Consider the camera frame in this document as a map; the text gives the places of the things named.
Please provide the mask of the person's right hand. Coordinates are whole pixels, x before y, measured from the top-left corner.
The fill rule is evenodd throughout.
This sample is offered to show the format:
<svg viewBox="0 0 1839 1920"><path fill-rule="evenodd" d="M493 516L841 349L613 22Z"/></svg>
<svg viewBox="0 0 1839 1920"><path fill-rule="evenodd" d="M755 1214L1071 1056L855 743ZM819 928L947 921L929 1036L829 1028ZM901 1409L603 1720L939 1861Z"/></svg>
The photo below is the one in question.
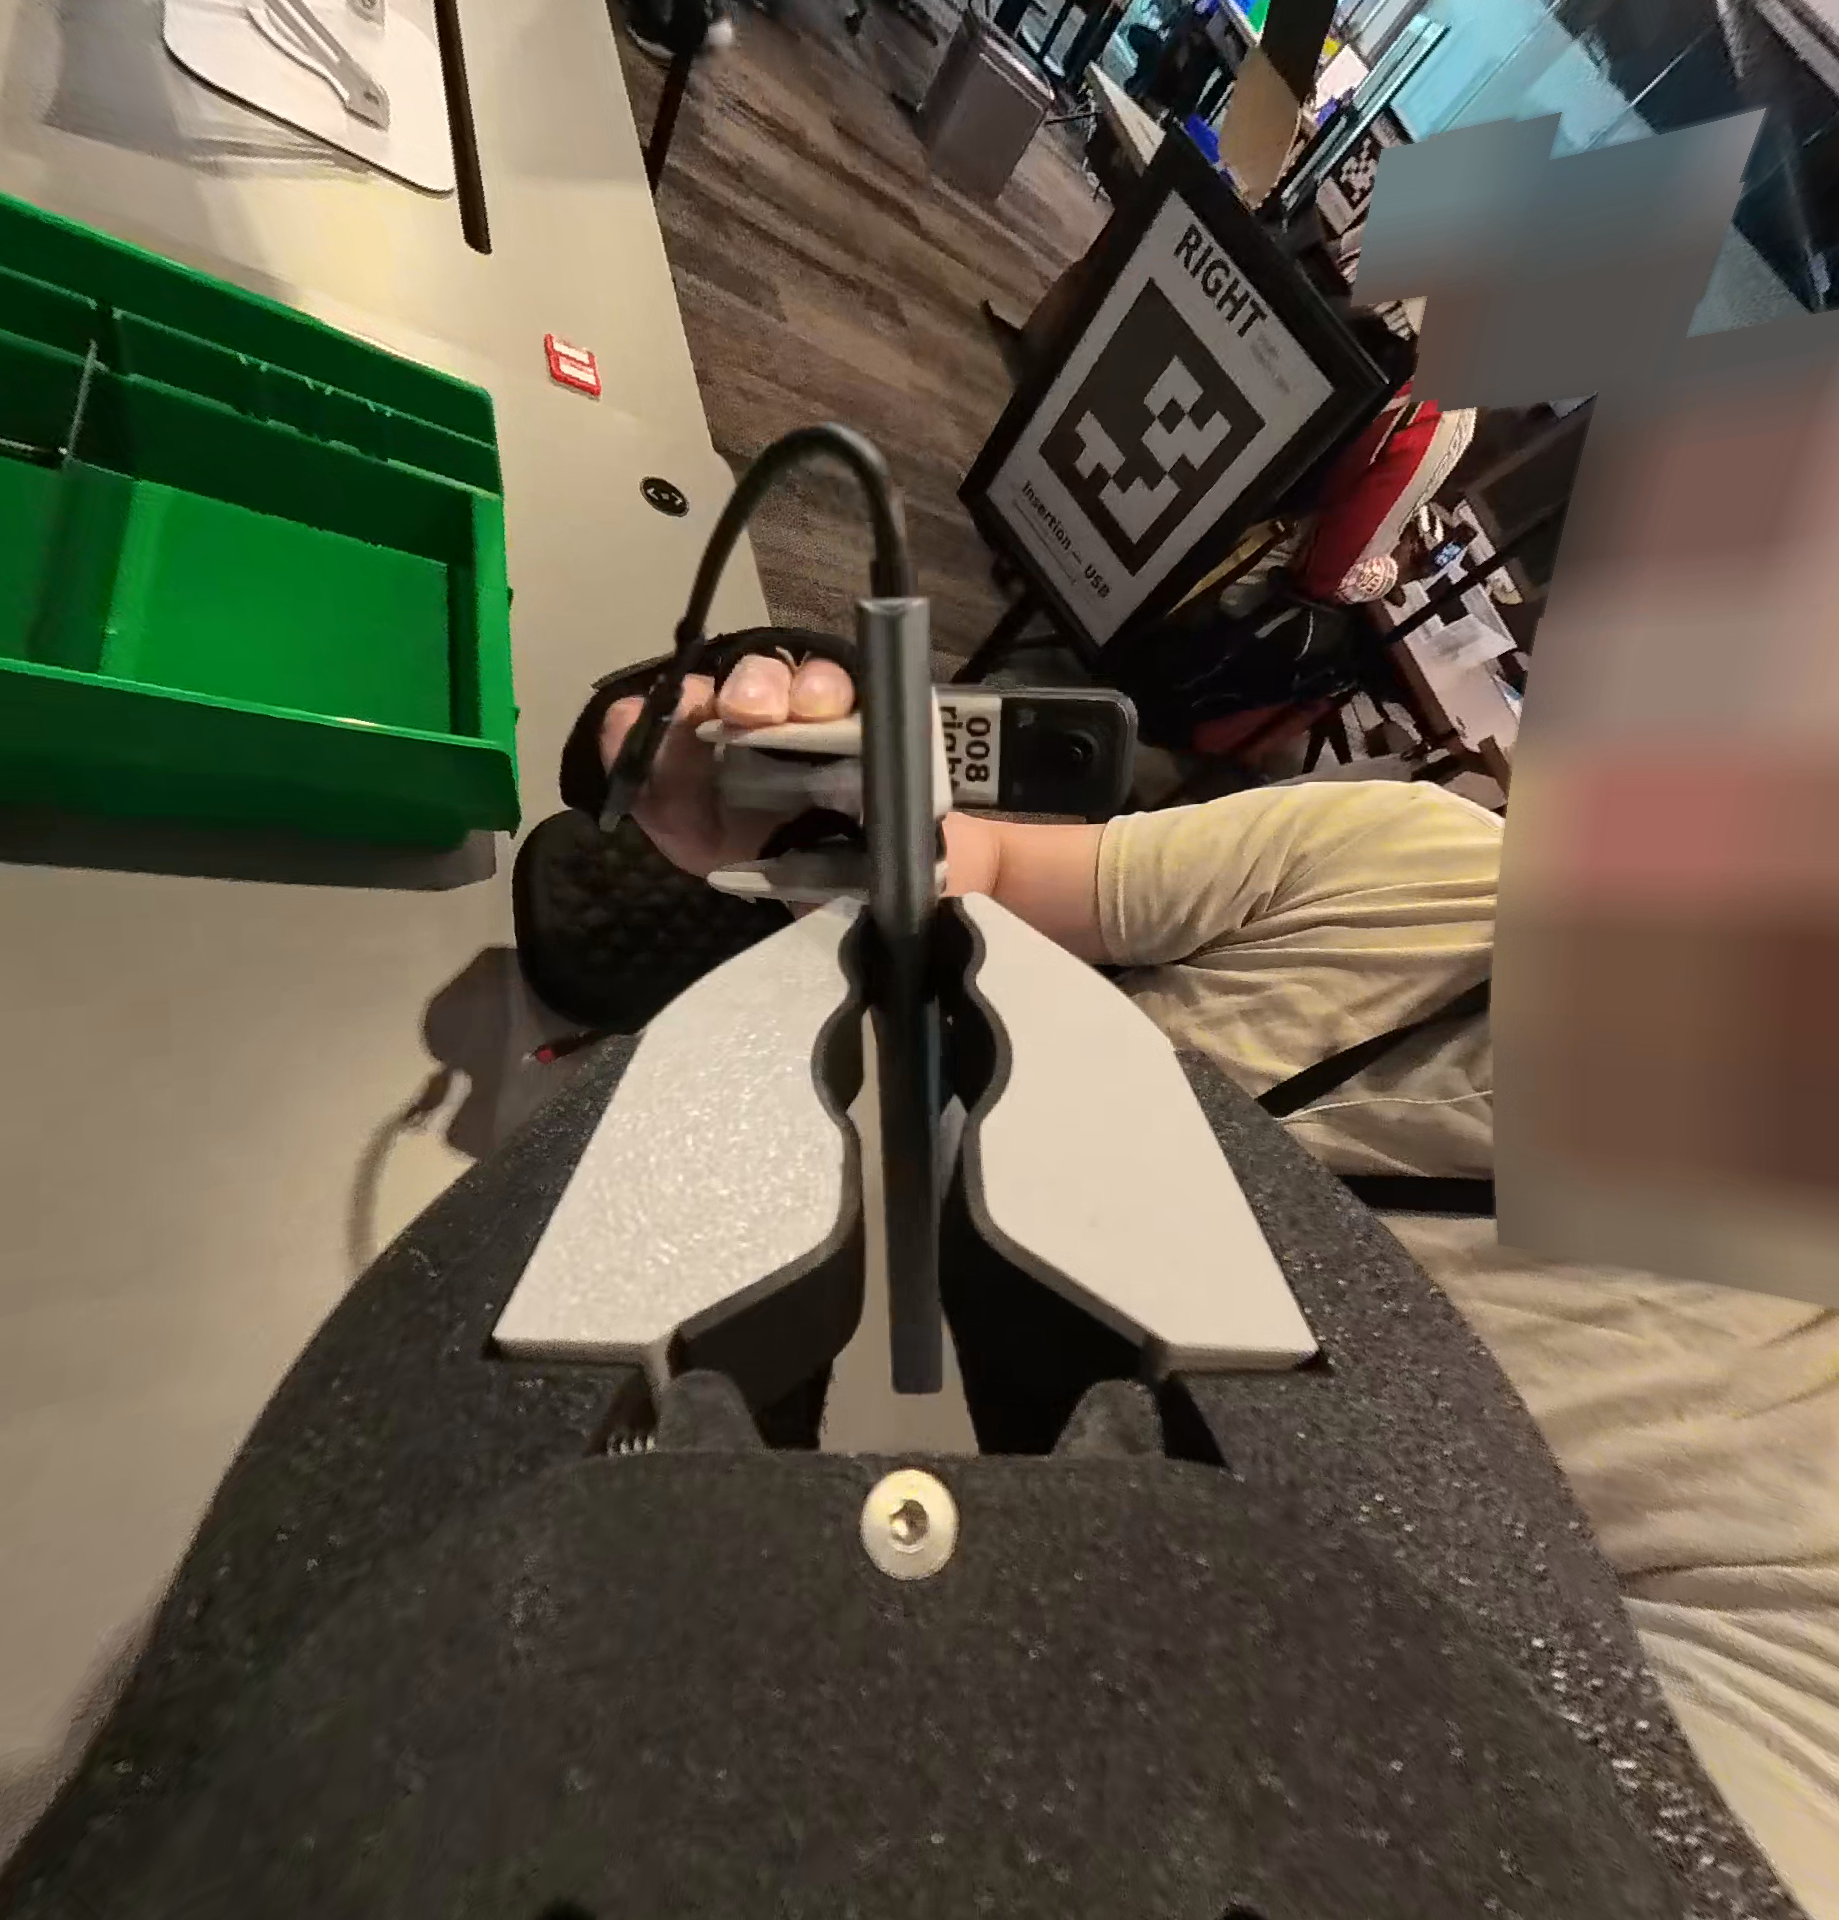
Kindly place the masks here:
<svg viewBox="0 0 1839 1920"><path fill-rule="evenodd" d="M639 791L635 823L675 868L697 878L761 858L765 845L807 812L807 802L787 804L783 812L725 802L713 745L699 741L699 729L721 723L749 733L835 723L853 707L849 675L825 659L759 653L735 662L721 681L689 675Z"/></svg>

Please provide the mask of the black sign stand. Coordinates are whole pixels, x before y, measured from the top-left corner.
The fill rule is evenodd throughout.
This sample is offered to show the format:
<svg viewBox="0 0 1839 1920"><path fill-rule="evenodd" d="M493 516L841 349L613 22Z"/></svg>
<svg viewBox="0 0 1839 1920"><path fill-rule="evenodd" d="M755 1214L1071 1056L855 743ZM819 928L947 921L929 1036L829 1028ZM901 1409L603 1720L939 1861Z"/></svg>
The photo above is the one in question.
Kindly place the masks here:
<svg viewBox="0 0 1839 1920"><path fill-rule="evenodd" d="M1219 668L1230 653L1240 615L1266 595L1276 571L1308 539L1314 513L1280 513L1236 536L1177 603L1135 619L1111 640L1069 635L1043 598L1007 574L1011 596L971 659L953 670L955 686L999 693L1113 693L1139 703L1167 698Z"/></svg>

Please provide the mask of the grey waste bin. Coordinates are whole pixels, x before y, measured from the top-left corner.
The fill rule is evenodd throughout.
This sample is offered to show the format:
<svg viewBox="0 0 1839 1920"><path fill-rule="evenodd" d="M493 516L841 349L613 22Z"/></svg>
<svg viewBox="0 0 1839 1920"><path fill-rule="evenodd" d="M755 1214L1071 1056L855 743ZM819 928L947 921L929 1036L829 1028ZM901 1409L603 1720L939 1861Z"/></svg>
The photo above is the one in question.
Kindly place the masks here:
<svg viewBox="0 0 1839 1920"><path fill-rule="evenodd" d="M979 204L997 203L1051 105L1037 63L979 9L965 9L915 109L929 173Z"/></svg>

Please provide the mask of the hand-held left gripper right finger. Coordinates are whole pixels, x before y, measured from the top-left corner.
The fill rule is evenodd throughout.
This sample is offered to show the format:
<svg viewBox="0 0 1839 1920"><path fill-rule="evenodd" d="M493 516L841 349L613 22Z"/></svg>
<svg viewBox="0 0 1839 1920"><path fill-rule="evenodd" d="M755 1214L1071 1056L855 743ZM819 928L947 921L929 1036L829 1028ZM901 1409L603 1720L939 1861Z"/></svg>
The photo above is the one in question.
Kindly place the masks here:
<svg viewBox="0 0 1839 1920"><path fill-rule="evenodd" d="M963 1110L939 1287L981 1452L1055 1451L1101 1383L1288 1375L1318 1342L1161 1030L983 896L941 905Z"/></svg>

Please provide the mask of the black tilted board stand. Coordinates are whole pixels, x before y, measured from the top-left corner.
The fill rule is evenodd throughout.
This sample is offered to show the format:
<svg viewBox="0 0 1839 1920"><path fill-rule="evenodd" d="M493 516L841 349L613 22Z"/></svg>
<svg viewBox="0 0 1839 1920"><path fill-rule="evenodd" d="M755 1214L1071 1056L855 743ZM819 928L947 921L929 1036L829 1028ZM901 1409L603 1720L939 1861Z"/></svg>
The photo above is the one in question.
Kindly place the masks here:
<svg viewBox="0 0 1839 1920"><path fill-rule="evenodd" d="M163 3L187 78L433 200L489 257L491 217L457 3Z"/></svg>

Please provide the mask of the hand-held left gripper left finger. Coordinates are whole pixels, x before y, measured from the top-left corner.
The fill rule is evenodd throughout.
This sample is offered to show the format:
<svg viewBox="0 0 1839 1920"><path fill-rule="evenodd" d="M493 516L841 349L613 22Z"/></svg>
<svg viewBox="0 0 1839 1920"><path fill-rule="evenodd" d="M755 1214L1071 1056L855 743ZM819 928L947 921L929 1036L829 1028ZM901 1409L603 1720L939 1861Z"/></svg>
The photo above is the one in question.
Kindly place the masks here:
<svg viewBox="0 0 1839 1920"><path fill-rule="evenodd" d="M817 1449L865 1296L865 911L815 909L637 1038L493 1327L513 1363L731 1381L761 1437Z"/></svg>

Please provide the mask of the black wrist rest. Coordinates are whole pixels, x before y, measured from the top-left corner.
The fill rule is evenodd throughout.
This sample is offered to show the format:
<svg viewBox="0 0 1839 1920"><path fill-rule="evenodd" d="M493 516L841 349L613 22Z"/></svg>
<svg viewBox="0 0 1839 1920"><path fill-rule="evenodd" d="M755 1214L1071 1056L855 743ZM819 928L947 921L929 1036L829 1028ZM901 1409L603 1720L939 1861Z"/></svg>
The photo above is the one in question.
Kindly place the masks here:
<svg viewBox="0 0 1839 1920"><path fill-rule="evenodd" d="M635 824L613 832L561 811L513 858L519 972L579 1035L633 1035L681 992L789 927L787 906L717 893Z"/></svg>

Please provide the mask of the red object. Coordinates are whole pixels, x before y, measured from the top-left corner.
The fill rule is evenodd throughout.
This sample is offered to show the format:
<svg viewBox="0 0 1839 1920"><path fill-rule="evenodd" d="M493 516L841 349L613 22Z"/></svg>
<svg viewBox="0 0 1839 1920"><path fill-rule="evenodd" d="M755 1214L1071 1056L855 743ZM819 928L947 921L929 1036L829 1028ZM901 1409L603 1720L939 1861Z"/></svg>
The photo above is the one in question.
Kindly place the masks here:
<svg viewBox="0 0 1839 1920"><path fill-rule="evenodd" d="M1388 400L1326 469L1286 568L1290 590L1314 605L1350 606L1396 584L1396 549L1412 516L1458 466L1472 411Z"/></svg>

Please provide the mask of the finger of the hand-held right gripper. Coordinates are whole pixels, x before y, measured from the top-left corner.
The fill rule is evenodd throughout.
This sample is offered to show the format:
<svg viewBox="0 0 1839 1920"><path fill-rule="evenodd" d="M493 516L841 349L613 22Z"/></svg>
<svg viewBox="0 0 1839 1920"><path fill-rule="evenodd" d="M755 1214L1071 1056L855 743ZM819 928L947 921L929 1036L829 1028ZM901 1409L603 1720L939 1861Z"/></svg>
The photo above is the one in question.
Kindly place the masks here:
<svg viewBox="0 0 1839 1920"><path fill-rule="evenodd" d="M709 749L719 802L737 812L863 814L861 718L737 729L713 718L697 729Z"/></svg>
<svg viewBox="0 0 1839 1920"><path fill-rule="evenodd" d="M835 901L863 901L869 856L851 843L797 847L715 867L705 881L725 899L779 905L797 914Z"/></svg>

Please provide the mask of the green plastic bin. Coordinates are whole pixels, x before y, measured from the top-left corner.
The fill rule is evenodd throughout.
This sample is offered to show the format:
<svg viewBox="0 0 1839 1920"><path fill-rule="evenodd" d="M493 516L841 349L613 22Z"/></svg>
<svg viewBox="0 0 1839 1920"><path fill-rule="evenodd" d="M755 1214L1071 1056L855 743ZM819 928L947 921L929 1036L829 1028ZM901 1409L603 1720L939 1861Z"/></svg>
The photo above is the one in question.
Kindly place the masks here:
<svg viewBox="0 0 1839 1920"><path fill-rule="evenodd" d="M0 193L0 808L509 835L509 606L487 392Z"/></svg>

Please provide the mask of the black white tag sign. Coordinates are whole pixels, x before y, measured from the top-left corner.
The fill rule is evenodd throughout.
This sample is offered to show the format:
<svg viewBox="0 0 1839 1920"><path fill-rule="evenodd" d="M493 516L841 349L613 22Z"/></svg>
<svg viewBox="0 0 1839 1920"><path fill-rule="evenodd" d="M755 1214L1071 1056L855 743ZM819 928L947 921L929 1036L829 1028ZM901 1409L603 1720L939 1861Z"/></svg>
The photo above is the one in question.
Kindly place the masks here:
<svg viewBox="0 0 1839 1920"><path fill-rule="evenodd" d="M959 500L1023 601L1095 654L1165 619L1394 381L1179 131L1081 282Z"/></svg>

